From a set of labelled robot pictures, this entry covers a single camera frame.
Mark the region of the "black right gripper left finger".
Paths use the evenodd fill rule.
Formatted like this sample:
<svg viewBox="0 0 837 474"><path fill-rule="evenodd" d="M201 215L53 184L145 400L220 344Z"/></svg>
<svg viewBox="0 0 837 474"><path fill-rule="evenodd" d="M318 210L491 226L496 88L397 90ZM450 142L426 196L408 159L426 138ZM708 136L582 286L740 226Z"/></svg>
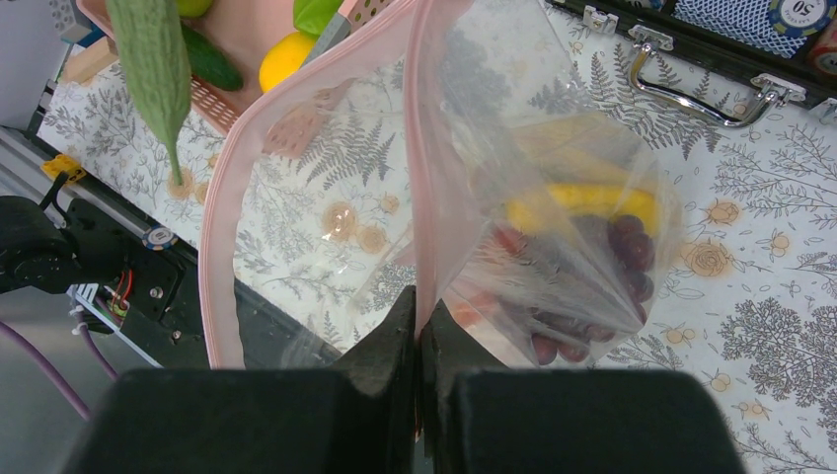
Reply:
<svg viewBox="0 0 837 474"><path fill-rule="evenodd" d="M326 367L136 369L106 393L67 473L409 473L417 293Z"/></svg>

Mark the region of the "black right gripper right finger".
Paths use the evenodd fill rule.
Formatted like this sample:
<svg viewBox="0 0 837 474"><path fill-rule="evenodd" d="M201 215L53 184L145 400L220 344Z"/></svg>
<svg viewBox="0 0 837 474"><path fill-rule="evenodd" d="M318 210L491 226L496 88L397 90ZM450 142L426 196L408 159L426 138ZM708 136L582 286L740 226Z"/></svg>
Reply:
<svg viewBox="0 0 837 474"><path fill-rule="evenodd" d="M671 370L504 366L438 305L420 336L438 473L740 473L722 414Z"/></svg>

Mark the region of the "dark red grape bunch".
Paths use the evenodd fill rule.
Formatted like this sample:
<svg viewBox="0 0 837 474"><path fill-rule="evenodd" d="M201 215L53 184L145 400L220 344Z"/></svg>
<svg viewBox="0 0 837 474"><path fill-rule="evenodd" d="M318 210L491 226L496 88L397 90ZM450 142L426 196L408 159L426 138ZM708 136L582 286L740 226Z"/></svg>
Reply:
<svg viewBox="0 0 837 474"><path fill-rule="evenodd" d="M571 219L569 235L523 234L511 248L522 282L497 303L538 364L586 363L646 323L655 244L639 217L584 214Z"/></svg>

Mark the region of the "red orange mango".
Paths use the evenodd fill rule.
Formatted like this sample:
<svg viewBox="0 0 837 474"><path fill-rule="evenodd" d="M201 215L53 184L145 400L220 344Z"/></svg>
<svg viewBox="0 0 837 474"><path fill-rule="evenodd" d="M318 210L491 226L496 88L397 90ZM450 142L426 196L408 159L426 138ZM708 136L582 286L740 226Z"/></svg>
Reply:
<svg viewBox="0 0 837 474"><path fill-rule="evenodd" d="M480 251L488 251L488 255L479 258L479 261L496 264L498 261L518 258L522 256L525 247L524 235L519 230L507 225L495 226L479 248ZM482 283L465 282L459 278L454 282L449 296L453 301L453 319L464 329L476 326L485 320L486 314L495 313L499 309L497 296L485 290Z"/></svg>

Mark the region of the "yellow lemon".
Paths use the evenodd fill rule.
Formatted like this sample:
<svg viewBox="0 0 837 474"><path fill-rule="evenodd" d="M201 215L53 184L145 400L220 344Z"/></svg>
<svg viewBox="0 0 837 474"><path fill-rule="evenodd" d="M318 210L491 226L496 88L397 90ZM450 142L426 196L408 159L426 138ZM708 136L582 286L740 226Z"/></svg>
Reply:
<svg viewBox="0 0 837 474"><path fill-rule="evenodd" d="M661 205L652 193L620 185L553 183L508 200L505 219L530 234L557 230L566 225L561 217L595 215L615 218L633 215L651 235L660 230Z"/></svg>

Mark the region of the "clear zip top bag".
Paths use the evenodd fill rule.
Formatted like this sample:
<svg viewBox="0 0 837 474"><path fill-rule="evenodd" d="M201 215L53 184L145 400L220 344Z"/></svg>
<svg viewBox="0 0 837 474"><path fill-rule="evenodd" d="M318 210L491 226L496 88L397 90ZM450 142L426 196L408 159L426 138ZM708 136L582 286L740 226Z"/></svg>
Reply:
<svg viewBox="0 0 837 474"><path fill-rule="evenodd" d="M647 143L601 113L539 1L398 1L261 95L209 186L198 281L208 361L244 369L240 281L344 354L417 293L422 329L454 282L496 296L512 259L479 261L504 204L553 183L656 196L654 293L682 208ZM571 219L549 232L569 235ZM466 332L537 366L501 308Z"/></svg>

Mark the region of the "orange fruit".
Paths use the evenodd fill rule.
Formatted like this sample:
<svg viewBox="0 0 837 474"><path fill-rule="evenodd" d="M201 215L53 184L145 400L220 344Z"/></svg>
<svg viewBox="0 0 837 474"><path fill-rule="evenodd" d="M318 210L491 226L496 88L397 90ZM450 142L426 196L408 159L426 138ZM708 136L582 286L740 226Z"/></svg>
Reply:
<svg viewBox="0 0 837 474"><path fill-rule="evenodd" d="M259 69L259 84L263 93L295 73L316 45L317 38L302 32L294 32L273 46L264 57Z"/></svg>

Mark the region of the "green lime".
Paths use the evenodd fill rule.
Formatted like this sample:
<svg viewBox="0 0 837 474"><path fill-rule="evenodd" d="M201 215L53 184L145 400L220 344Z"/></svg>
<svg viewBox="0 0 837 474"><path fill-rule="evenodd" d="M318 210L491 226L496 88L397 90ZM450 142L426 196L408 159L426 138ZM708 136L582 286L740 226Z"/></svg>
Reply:
<svg viewBox="0 0 837 474"><path fill-rule="evenodd" d="M318 37L341 5L342 0L295 0L293 26L301 33Z"/></svg>

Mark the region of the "green cucumber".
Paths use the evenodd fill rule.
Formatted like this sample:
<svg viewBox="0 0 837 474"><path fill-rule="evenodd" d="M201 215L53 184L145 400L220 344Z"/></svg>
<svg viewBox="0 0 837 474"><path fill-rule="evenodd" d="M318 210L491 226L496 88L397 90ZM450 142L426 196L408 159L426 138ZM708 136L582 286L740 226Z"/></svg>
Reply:
<svg viewBox="0 0 837 474"><path fill-rule="evenodd" d="M244 78L225 54L201 33L181 27L192 74L223 91L241 90Z"/></svg>

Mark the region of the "green pear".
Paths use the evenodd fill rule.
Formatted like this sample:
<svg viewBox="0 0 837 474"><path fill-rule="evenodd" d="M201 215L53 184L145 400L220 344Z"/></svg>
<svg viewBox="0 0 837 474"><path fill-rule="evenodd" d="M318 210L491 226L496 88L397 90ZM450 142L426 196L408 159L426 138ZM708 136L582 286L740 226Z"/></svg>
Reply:
<svg viewBox="0 0 837 474"><path fill-rule="evenodd" d="M213 0L176 0L178 15L186 19L200 18L212 7Z"/></svg>

